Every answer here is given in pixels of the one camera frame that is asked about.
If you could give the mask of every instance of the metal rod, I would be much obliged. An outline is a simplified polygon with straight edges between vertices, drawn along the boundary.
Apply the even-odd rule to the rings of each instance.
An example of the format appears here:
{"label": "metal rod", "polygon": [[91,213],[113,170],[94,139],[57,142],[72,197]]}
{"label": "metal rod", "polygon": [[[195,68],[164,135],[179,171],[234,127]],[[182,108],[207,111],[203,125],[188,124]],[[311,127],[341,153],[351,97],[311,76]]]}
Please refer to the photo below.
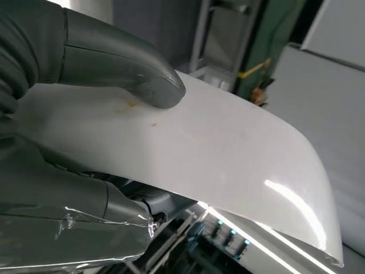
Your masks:
{"label": "metal rod", "polygon": [[201,0],[199,19],[198,21],[195,37],[193,43],[193,50],[192,57],[190,58],[189,72],[194,72],[198,68],[200,52],[201,51],[201,46],[204,38],[205,27],[207,26],[209,8],[210,7],[210,2],[211,0]]}

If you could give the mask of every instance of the white surface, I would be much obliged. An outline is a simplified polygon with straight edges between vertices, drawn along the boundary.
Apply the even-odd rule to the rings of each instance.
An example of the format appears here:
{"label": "white surface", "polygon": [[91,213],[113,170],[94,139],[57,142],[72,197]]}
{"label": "white surface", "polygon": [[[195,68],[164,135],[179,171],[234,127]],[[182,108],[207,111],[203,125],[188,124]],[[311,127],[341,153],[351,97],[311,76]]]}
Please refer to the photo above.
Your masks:
{"label": "white surface", "polygon": [[365,67],[363,0],[324,0],[304,49]]}
{"label": "white surface", "polygon": [[365,74],[287,48],[267,109],[305,134],[333,186],[343,242],[365,255]]}
{"label": "white surface", "polygon": [[267,111],[179,74],[161,110],[118,88],[37,85],[22,133],[88,170],[124,176],[259,221],[342,260],[332,189],[301,133]]}

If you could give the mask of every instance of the gray plastic part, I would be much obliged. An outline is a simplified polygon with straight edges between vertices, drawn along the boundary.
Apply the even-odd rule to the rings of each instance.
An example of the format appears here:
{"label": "gray plastic part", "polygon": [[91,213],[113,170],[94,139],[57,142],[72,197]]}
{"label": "gray plastic part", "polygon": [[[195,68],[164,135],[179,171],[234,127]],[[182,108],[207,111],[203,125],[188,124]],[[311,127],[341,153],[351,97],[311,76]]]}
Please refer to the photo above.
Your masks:
{"label": "gray plastic part", "polygon": [[[96,261],[128,253],[135,259],[133,244],[146,250],[151,240],[146,208],[109,183],[47,164],[38,147],[17,133],[8,114],[35,83],[122,87],[160,108],[173,107],[185,95],[173,68],[140,39],[45,0],[0,1],[0,204],[6,205],[0,208],[0,251],[7,250],[0,252],[0,268],[36,272],[24,264],[44,258],[60,268],[98,255]],[[81,220],[58,237],[65,218],[72,223],[70,210],[81,212]],[[136,225],[121,225],[128,220]],[[27,225],[41,228],[27,234]],[[18,249],[8,249],[7,235]],[[37,241],[42,250],[34,252]],[[71,252],[75,246],[65,249],[76,241],[82,247],[78,253]]]}

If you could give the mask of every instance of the background wall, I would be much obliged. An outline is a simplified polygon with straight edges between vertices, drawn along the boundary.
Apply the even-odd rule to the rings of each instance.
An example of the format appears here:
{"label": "background wall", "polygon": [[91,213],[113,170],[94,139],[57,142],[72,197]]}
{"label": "background wall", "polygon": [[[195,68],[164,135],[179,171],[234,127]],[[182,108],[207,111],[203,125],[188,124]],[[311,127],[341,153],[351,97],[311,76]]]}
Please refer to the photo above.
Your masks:
{"label": "background wall", "polygon": [[324,0],[303,49],[365,66],[363,0]]}
{"label": "background wall", "polygon": [[114,24],[158,48],[184,70],[191,57],[201,1],[115,0]]}

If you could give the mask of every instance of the machine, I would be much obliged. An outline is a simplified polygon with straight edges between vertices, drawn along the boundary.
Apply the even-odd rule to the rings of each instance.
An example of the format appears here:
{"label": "machine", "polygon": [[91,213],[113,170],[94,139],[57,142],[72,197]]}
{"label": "machine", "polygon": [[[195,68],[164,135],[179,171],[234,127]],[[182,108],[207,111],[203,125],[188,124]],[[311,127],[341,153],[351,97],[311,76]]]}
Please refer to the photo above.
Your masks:
{"label": "machine", "polygon": [[46,1],[0,2],[0,41],[2,271],[134,260],[198,200],[342,265],[324,168],[289,124]]}

